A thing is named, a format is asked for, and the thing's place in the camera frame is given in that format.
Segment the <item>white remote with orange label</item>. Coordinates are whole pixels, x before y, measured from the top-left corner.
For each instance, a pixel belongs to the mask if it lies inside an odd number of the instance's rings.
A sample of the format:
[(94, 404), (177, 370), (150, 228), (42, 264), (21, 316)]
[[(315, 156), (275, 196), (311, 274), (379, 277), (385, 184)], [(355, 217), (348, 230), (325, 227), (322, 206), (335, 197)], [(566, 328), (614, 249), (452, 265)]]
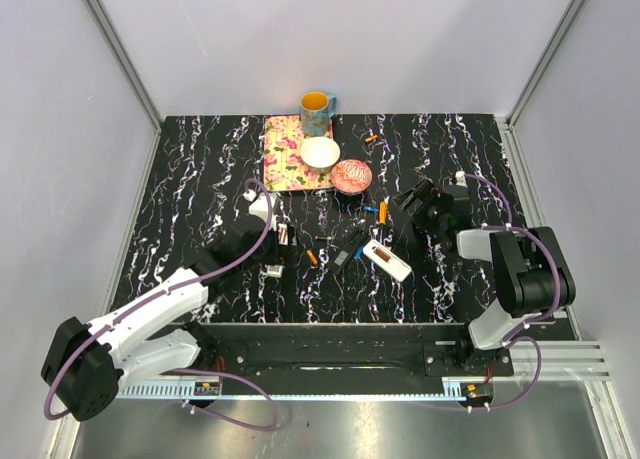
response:
[(278, 223), (276, 228), (268, 233), (266, 245), (266, 274), (270, 278), (279, 279), (285, 269), (285, 253), (289, 247), (289, 226), (285, 223)]

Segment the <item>black remote control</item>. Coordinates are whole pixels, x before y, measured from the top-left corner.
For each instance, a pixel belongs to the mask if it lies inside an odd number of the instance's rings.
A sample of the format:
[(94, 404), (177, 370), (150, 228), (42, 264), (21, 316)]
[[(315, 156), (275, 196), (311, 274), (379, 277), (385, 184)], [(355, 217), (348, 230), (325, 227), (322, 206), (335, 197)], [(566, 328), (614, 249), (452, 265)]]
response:
[(332, 274), (338, 275), (349, 264), (355, 256), (358, 248), (365, 239), (366, 233), (364, 229), (354, 229), (341, 243), (337, 253), (332, 257), (329, 263), (329, 270)]

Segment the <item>yellow handled screwdriver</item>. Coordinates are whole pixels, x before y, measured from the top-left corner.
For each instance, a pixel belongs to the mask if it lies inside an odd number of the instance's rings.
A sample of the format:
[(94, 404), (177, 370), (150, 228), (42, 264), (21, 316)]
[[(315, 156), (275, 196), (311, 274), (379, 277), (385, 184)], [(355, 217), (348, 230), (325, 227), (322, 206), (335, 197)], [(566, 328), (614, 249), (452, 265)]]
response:
[(388, 217), (388, 205), (386, 201), (382, 201), (379, 205), (378, 223), (385, 225)]

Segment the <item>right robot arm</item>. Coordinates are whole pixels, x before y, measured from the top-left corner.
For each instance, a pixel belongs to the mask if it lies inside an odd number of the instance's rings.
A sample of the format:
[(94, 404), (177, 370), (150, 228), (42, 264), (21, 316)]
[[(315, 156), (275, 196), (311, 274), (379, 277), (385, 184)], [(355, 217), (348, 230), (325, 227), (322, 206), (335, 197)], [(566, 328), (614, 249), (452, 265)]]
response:
[(423, 180), (397, 195), (394, 203), (418, 231), (433, 236), (444, 253), (492, 266), (496, 299), (468, 323), (454, 346), (458, 369), (476, 375), (511, 345), (517, 334), (573, 304), (577, 290), (552, 228), (516, 227), (510, 207), (501, 226), (473, 223), (469, 180), (493, 189), (504, 204), (508, 203), (495, 184), (463, 171), (447, 186)]

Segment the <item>white remote control with batteries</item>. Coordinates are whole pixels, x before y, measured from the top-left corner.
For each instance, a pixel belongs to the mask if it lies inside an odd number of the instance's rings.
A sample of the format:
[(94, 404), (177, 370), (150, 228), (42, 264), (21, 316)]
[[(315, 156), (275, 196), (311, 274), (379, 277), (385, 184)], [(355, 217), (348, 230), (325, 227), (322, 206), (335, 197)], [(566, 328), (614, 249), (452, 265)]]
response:
[(412, 273), (406, 262), (375, 239), (364, 245), (363, 255), (398, 282), (403, 282)]

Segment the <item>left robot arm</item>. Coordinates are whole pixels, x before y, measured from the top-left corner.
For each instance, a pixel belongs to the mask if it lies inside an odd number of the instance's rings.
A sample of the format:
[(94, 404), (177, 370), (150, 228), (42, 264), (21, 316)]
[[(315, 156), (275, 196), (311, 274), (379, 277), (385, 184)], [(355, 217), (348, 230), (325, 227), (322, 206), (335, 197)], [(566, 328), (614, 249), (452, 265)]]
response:
[(249, 267), (271, 259), (275, 229), (275, 219), (251, 217), (131, 303), (88, 322), (71, 317), (61, 323), (41, 369), (49, 387), (45, 418), (87, 421), (123, 390), (163, 373), (237, 379), (218, 340), (198, 322), (160, 332), (232, 289)]

